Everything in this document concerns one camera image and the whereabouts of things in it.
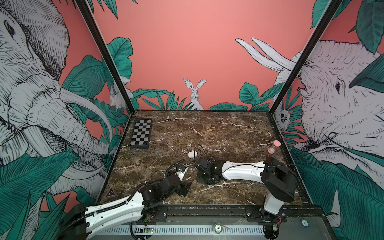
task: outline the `black and white checkerboard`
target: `black and white checkerboard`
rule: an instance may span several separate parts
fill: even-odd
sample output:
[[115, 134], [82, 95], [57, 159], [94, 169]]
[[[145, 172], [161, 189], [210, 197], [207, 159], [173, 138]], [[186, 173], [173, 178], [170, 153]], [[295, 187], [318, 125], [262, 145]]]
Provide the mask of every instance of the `black and white checkerboard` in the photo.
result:
[[149, 147], [149, 137], [151, 136], [152, 120], [138, 119], [135, 122], [131, 137], [131, 149], [141, 149]]

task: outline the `rabbit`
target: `rabbit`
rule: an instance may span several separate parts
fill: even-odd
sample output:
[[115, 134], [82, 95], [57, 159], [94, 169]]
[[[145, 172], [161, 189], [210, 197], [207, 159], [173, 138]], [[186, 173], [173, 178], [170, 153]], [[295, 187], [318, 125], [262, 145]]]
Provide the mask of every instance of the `rabbit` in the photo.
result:
[[201, 88], [207, 81], [205, 79], [201, 80], [196, 88], [193, 88], [193, 84], [188, 79], [184, 78], [184, 82], [187, 85], [187, 88], [192, 90], [191, 94], [191, 103], [193, 104], [192, 110], [204, 110], [204, 108], [200, 105], [198, 98], [199, 94], [197, 93], [197, 90]]

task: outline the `marble tabletop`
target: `marble tabletop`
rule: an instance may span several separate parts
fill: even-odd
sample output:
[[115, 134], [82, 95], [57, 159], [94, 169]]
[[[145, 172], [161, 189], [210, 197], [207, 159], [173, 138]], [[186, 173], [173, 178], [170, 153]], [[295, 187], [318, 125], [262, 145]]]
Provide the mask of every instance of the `marble tabletop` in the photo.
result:
[[[131, 150], [128, 145], [132, 124], [142, 118], [151, 118], [153, 122], [149, 148]], [[265, 113], [136, 111], [100, 203], [129, 196], [136, 185], [163, 178], [171, 164], [184, 159], [189, 169], [183, 182], [193, 181], [189, 193], [186, 197], [173, 194], [164, 203], [263, 204], [268, 190], [258, 182], [227, 180], [216, 185], [198, 183], [197, 170], [193, 159], [188, 158], [188, 152], [201, 144], [213, 160], [254, 163], [272, 156], [285, 163], [280, 149], [274, 154], [267, 151], [276, 139]], [[201, 147], [197, 147], [196, 151], [203, 156]], [[118, 196], [106, 199], [111, 186]], [[297, 192], [292, 204], [301, 204]]]

